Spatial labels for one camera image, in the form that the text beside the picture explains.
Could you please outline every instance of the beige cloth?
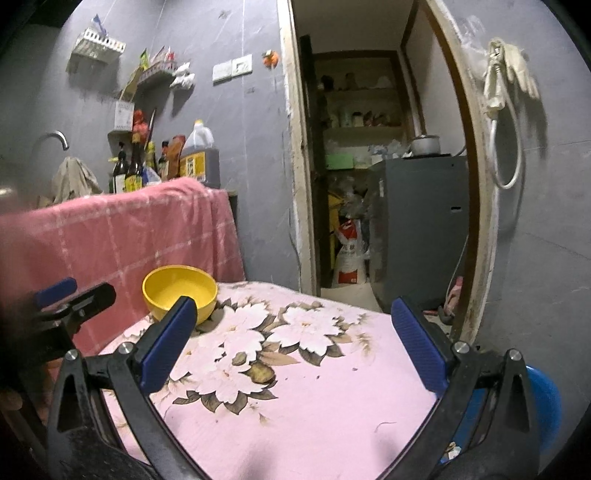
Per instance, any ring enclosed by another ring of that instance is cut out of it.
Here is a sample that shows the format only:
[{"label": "beige cloth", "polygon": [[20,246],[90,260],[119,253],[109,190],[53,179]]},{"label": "beige cloth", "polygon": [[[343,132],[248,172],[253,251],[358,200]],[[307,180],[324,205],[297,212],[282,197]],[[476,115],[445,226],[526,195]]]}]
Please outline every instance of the beige cloth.
[{"label": "beige cloth", "polygon": [[51,181],[51,195],[56,205],[87,195],[103,193],[95,175],[76,157],[66,157]]}]

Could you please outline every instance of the bottle label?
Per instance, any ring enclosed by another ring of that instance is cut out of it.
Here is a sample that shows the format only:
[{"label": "bottle label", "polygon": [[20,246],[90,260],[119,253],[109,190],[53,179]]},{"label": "bottle label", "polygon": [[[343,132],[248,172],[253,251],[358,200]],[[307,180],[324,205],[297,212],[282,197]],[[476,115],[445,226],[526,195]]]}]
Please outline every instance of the bottle label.
[{"label": "bottle label", "polygon": [[205,152],[187,155],[180,160],[180,175],[205,181]]},{"label": "bottle label", "polygon": [[139,175],[133,175],[125,179],[125,191],[135,192],[142,187],[142,177]]},{"label": "bottle label", "polygon": [[123,193],[125,191],[125,174],[115,175],[113,187],[113,193]]}]

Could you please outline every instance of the pink tablecloth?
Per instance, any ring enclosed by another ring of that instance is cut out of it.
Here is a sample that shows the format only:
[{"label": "pink tablecloth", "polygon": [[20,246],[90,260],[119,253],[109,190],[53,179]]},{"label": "pink tablecloth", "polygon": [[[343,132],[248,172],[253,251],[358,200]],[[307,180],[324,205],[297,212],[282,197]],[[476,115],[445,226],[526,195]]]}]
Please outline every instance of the pink tablecloth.
[{"label": "pink tablecloth", "polygon": [[[374,480],[434,405],[387,314],[256,282],[220,284],[218,300],[150,396],[214,480]],[[105,398],[143,459],[113,392]]]},{"label": "pink tablecloth", "polygon": [[244,279],[228,194],[192,179],[75,199],[0,222],[3,301],[64,277],[74,277],[79,291],[103,281],[114,286],[115,305],[74,337],[85,355],[147,314],[141,285],[154,268],[183,264],[218,281]]}]

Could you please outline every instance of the plastic jug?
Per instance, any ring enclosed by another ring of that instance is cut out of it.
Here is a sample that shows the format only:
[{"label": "plastic jug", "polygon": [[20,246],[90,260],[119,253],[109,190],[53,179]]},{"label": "plastic jug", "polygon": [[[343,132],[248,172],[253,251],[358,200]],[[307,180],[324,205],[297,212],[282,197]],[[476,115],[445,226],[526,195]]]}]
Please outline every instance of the plastic jug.
[{"label": "plastic jug", "polygon": [[196,120],[179,162],[180,176],[192,177],[207,187],[220,187],[219,151],[214,147],[212,131]]}]

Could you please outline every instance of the green plastic container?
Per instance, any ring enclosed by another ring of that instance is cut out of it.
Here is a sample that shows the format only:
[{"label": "green plastic container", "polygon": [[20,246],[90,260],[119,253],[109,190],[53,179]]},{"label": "green plastic container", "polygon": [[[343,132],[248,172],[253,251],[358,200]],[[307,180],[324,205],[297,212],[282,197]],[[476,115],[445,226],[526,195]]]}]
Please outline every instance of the green plastic container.
[{"label": "green plastic container", "polygon": [[327,170],[346,170],[353,168],[353,154],[330,153],[326,156]]}]

